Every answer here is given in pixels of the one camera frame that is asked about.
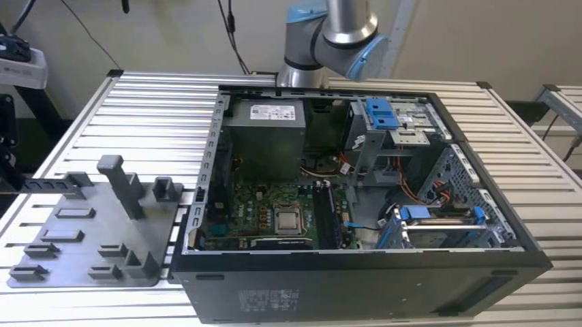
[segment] metal rail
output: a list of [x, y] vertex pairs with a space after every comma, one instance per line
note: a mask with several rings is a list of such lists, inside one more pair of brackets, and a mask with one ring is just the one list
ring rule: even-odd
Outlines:
[[[135, 72], [108, 78], [36, 177], [60, 177], [69, 170], [84, 170], [92, 180], [104, 180], [97, 175], [96, 162], [103, 154], [120, 154], [124, 168], [137, 172], [143, 181], [169, 175], [185, 185], [176, 217], [180, 219], [192, 200], [219, 84], [272, 85], [273, 79]], [[579, 326], [582, 181], [496, 93], [475, 83], [407, 80], [354, 83], [331, 79], [329, 84], [343, 89], [436, 92], [555, 267], [474, 319], [329, 322], [317, 326]], [[34, 326], [44, 322], [58, 327], [155, 322], [197, 326], [181, 287], [165, 280], [143, 289], [8, 288], [9, 267], [18, 263], [22, 247], [38, 232], [57, 200], [58, 195], [18, 196], [0, 219], [0, 322], [32, 322]], [[171, 245], [167, 264], [172, 250]]]
[[546, 84], [535, 101], [547, 104], [576, 133], [582, 135], [582, 87]]

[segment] white wall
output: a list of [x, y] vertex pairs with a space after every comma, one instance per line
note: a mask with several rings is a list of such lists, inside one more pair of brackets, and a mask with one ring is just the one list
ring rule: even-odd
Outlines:
[[580, 12], [579, 0], [419, 0], [392, 77], [484, 80], [515, 100], [582, 85]]
[[[0, 21], [12, 25], [25, 0], [0, 0]], [[215, 0], [67, 0], [123, 69], [239, 74]], [[235, 0], [236, 40], [251, 70], [277, 71], [283, 63], [287, 7], [295, 0]], [[398, 0], [372, 0], [380, 32], [388, 33]], [[40, 48], [49, 65], [46, 92], [75, 117], [113, 68], [58, 0], [41, 0], [18, 35]]]

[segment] chrome tube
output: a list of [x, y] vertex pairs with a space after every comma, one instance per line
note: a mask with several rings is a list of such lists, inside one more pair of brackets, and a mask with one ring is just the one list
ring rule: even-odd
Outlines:
[[327, 0], [324, 37], [335, 44], [354, 44], [374, 34], [378, 17], [367, 0]]
[[325, 68], [316, 70], [300, 70], [284, 64], [276, 76], [276, 85], [279, 87], [307, 87], [313, 89], [325, 89]]

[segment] motherboard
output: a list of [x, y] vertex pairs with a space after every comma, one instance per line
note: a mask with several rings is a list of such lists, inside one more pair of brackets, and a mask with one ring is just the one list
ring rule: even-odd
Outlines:
[[315, 185], [236, 183], [232, 212], [225, 221], [211, 222], [205, 249], [284, 249], [289, 243], [293, 249], [308, 250], [324, 249], [328, 243], [354, 247], [352, 231], [341, 224], [351, 219], [344, 186], [329, 187], [329, 196], [320, 195], [321, 189]]

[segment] white device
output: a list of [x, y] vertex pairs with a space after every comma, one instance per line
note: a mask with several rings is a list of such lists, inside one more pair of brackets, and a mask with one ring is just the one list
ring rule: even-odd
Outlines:
[[26, 63], [0, 58], [0, 84], [44, 89], [46, 87], [46, 61], [44, 53], [30, 48], [30, 61]]

